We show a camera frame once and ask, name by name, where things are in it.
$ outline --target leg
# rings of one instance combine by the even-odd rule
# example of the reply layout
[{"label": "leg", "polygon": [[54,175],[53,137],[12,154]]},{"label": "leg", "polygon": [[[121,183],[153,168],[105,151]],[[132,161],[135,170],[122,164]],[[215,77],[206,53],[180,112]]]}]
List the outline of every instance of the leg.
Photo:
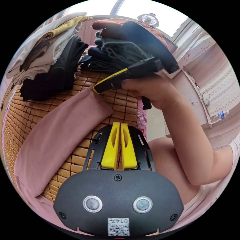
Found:
[{"label": "leg", "polygon": [[158,138],[150,141],[156,172],[168,178],[177,188],[183,204],[187,204],[198,193],[200,186],[189,183],[178,159],[172,139]]}]

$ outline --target pink sleeve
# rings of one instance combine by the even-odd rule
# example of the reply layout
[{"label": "pink sleeve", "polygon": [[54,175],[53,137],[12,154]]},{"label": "pink sleeve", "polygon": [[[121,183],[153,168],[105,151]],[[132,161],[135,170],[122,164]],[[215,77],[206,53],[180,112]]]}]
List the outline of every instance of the pink sleeve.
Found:
[{"label": "pink sleeve", "polygon": [[240,157],[240,133],[236,136],[236,138],[229,144],[232,148],[233,153],[233,164],[232,168],[236,168],[238,159]]},{"label": "pink sleeve", "polygon": [[75,147],[113,113],[87,88],[49,112],[28,135],[16,158],[18,189],[37,197]]}]

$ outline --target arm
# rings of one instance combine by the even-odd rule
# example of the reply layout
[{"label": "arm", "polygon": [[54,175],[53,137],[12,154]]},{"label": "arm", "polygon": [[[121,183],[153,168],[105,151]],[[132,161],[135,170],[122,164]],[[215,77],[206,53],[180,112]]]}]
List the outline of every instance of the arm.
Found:
[{"label": "arm", "polygon": [[231,147],[213,151],[191,105],[173,86],[161,109],[189,182],[198,186],[226,177],[233,164]]}]

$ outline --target window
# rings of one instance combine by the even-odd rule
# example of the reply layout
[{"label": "window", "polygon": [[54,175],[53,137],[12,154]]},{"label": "window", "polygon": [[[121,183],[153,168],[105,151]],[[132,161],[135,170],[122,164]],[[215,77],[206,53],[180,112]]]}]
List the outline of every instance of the window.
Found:
[{"label": "window", "polygon": [[86,12],[87,16],[110,15],[116,0],[88,0],[69,8],[67,14]]},{"label": "window", "polygon": [[69,7],[64,15],[76,12],[87,12],[87,16],[119,16],[132,20],[137,20],[142,14],[153,13],[159,21],[156,29],[174,42],[194,23],[174,8],[152,0],[88,0]]},{"label": "window", "polygon": [[159,21],[157,29],[170,37],[188,18],[183,13],[151,0],[125,0],[116,15],[137,19],[139,15],[154,13]]}]

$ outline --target blue bottle label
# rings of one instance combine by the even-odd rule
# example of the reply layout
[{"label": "blue bottle label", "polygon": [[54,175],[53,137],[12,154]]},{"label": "blue bottle label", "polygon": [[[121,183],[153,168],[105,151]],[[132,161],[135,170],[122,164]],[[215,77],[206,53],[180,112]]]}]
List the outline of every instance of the blue bottle label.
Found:
[{"label": "blue bottle label", "polygon": [[224,119],[224,118],[225,118],[223,111],[221,111],[219,114],[220,114],[220,118],[221,118],[221,119]]}]

